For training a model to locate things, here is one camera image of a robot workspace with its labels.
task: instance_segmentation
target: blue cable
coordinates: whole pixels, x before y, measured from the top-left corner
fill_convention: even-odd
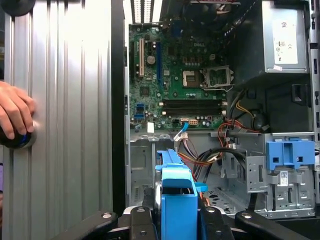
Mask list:
[[[187,122],[185,122],[182,129],[181,129],[181,132],[184,133],[185,131],[187,131],[188,127],[189,127],[189,124]]]

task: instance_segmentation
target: yellow wire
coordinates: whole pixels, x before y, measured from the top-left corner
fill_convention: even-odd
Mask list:
[[[249,114],[252,118],[255,117],[249,110],[245,109],[243,106],[240,106],[239,101],[236,103],[235,107],[236,107],[237,109],[239,109],[240,111]]]

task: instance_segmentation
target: power supply label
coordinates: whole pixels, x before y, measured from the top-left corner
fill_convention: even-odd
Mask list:
[[[297,18],[277,19],[272,24],[274,63],[298,64]]]

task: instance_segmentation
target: dell logo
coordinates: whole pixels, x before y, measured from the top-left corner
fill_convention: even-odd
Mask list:
[[[194,43],[193,44],[195,47],[205,47],[205,44],[204,43]]]

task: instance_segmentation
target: open computer tower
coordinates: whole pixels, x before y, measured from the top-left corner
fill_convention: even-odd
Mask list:
[[[150,9],[147,0],[131,2],[124,11],[127,206],[148,205],[157,151],[171,148],[227,215],[253,196],[255,211],[269,219],[319,215],[314,1],[155,0]],[[210,149],[219,147],[245,160],[228,152],[216,159]]]

